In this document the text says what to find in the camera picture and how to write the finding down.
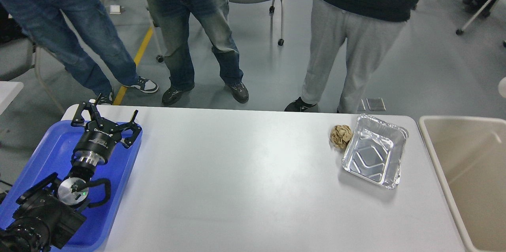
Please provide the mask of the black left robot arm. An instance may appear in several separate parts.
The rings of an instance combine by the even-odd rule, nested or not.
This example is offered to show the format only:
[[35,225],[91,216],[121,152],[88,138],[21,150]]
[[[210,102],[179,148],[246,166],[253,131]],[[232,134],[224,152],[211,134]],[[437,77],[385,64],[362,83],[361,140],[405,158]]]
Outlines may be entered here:
[[82,102],[49,128],[1,204],[2,252],[90,252],[119,208],[142,138],[138,111],[127,122]]

